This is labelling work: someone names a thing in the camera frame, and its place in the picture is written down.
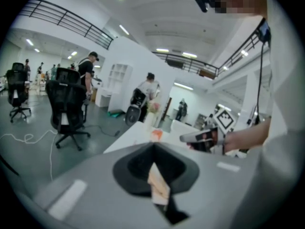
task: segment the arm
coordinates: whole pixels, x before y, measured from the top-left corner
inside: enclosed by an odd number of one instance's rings
[[[87,92],[90,93],[90,85],[91,85],[91,73],[93,70],[93,64],[91,62],[87,62],[87,67],[86,67],[86,74],[85,74],[85,83],[86,83],[86,89]]]
[[[86,74],[85,74],[85,83],[86,83],[87,92],[90,93],[91,92],[91,89],[90,89],[91,73],[86,72]]]
[[[224,141],[225,151],[250,149],[262,145],[268,137],[270,122],[271,119],[269,118],[256,126],[229,133]]]

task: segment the device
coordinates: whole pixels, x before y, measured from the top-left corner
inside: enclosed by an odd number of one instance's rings
[[[218,127],[199,132],[193,132],[180,136],[180,141],[190,144],[193,149],[206,153],[211,152],[211,148],[224,143],[224,133]]]
[[[195,0],[203,13],[207,13],[209,7],[215,9],[216,13],[226,13],[226,8],[221,7],[221,3],[216,0]]]

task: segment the black wire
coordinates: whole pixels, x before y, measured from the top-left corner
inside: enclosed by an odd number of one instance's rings
[[[111,135],[109,133],[104,132],[100,125],[88,125],[88,126],[85,126],[85,128],[89,128],[89,127],[98,127],[103,134],[108,135],[108,136],[112,136],[112,137],[118,136],[118,134],[120,134],[120,132],[121,132],[121,131],[116,131],[116,133],[114,135]]]
[[[257,92],[257,104],[256,104],[256,106],[257,106],[257,117],[256,117],[256,121],[255,121],[256,125],[261,122],[260,119],[259,119],[259,95],[260,95],[260,92],[261,92],[261,84],[262,84],[264,45],[265,45],[265,42],[262,45],[262,51],[261,51],[261,69],[260,69],[260,74],[259,74],[259,83],[258,83],[258,92]]]

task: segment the person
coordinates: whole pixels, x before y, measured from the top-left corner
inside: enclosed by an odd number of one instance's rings
[[[187,104],[185,103],[185,100],[183,98],[181,100],[181,102],[179,103],[179,108],[178,108],[178,113],[177,113],[177,116],[176,116],[176,120],[181,121],[181,118],[186,116],[186,112],[187,112]]]
[[[78,72],[81,75],[81,84],[85,86],[87,90],[87,100],[89,100],[91,95],[91,73],[95,61],[99,61],[98,55],[96,52],[91,52],[87,58],[81,60],[78,64]]]
[[[147,114],[147,105],[148,105],[148,102],[153,99],[153,93],[154,93],[153,92],[153,86],[152,86],[153,82],[154,82],[154,74],[148,73],[148,75],[146,77],[146,81],[141,83],[138,86],[138,89],[142,93],[146,94],[146,103],[141,108],[141,115],[139,117],[139,121],[140,122],[144,122],[144,119],[145,119],[146,114]]]
[[[42,66],[43,66],[43,62],[41,62],[41,65],[37,69],[36,79],[35,79],[37,85],[39,85],[41,81]]]
[[[51,69],[51,80],[56,79],[56,72],[57,72],[57,68],[55,68],[55,64],[54,64],[53,68]]]
[[[202,126],[203,130],[206,130],[206,129],[212,129],[215,127],[215,122],[213,120],[213,114],[210,114],[209,117],[207,117],[205,120],[204,120],[204,124]]]
[[[27,81],[30,81],[30,73],[31,73],[31,68],[29,66],[29,59],[25,60],[25,65],[24,65],[24,70],[27,73]]]
[[[261,15],[271,31],[272,118],[248,129],[227,134],[225,151],[250,149],[285,135],[289,130],[304,130],[304,49],[283,8],[275,0],[209,0],[209,4],[221,13]]]

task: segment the headset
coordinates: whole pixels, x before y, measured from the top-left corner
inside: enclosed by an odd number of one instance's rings
[[[203,13],[207,13],[209,7],[215,9],[216,13],[226,13],[226,8],[221,7],[221,3],[216,0],[195,0]]]

